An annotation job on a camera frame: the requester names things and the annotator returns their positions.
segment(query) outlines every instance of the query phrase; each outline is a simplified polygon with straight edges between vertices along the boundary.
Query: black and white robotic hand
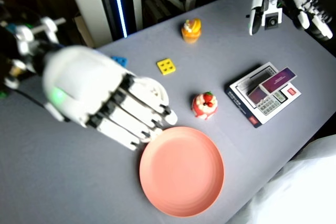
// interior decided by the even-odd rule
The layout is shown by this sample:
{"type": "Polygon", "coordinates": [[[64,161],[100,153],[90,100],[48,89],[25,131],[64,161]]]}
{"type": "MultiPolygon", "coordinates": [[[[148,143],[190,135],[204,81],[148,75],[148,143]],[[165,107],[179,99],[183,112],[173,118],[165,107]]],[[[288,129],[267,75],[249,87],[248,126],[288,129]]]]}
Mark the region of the black and white robotic hand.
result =
{"type": "Polygon", "coordinates": [[[282,22],[280,6],[286,9],[298,29],[308,29],[323,40],[332,38],[332,31],[327,25],[331,16],[318,6],[318,0],[253,0],[249,34],[255,34],[260,26],[265,29],[278,27],[282,22]]]}
{"type": "Polygon", "coordinates": [[[163,122],[177,122],[167,92],[157,81],[137,77],[93,49],[59,46],[55,32],[64,21],[43,18],[39,27],[16,27],[21,57],[12,60],[6,86],[17,89],[18,75],[25,71],[40,74],[48,100],[45,108],[57,120],[92,126],[131,150],[160,134],[163,122]],[[34,39],[42,31],[49,41],[34,39]]]}

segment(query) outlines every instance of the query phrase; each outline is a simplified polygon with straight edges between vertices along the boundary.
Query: light strip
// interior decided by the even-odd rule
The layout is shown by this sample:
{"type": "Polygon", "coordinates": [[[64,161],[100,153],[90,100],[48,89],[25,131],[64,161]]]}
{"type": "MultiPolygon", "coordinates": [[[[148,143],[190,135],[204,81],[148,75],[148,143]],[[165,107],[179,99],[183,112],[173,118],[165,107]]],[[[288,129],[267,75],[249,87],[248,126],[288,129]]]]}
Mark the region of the light strip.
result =
{"type": "Polygon", "coordinates": [[[121,26],[122,26],[122,32],[124,33],[124,38],[127,38],[127,31],[126,31],[126,25],[125,25],[125,20],[124,20],[124,14],[122,12],[122,7],[121,7],[121,1],[120,0],[117,0],[117,5],[118,5],[118,10],[119,10],[121,26]]]}

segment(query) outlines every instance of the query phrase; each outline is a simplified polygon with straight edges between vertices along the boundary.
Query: yellow block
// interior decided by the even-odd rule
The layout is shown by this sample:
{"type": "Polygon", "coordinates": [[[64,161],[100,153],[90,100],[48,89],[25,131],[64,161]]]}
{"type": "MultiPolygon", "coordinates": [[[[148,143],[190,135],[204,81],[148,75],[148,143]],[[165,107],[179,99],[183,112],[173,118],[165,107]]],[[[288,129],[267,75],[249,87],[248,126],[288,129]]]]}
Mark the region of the yellow block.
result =
{"type": "Polygon", "coordinates": [[[156,64],[157,64],[159,70],[161,71],[161,74],[163,74],[164,76],[166,74],[175,72],[175,70],[176,70],[176,67],[175,67],[173,61],[169,58],[164,59],[164,60],[160,60],[156,64]]]}

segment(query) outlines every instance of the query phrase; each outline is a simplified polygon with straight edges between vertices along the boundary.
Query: orange cupcake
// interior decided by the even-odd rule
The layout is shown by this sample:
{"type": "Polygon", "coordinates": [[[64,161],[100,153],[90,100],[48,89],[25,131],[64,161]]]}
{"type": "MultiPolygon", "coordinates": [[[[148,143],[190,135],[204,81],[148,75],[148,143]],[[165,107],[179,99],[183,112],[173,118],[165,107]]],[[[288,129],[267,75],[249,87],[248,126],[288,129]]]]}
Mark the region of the orange cupcake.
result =
{"type": "Polygon", "coordinates": [[[202,23],[199,18],[188,20],[182,27],[182,36],[184,41],[195,43],[202,34],[202,23]]]}

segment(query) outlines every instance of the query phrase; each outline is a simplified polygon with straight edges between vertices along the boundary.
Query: plate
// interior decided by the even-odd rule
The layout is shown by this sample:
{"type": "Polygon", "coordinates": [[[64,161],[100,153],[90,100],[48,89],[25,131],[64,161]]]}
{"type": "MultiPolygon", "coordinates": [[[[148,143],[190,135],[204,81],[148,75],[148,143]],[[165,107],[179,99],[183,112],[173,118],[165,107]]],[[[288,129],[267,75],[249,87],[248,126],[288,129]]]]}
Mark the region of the plate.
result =
{"type": "Polygon", "coordinates": [[[140,161],[140,182],[148,200],[165,214],[198,215],[221,193],[223,159],[203,132],[173,127],[145,148],[140,161]]]}

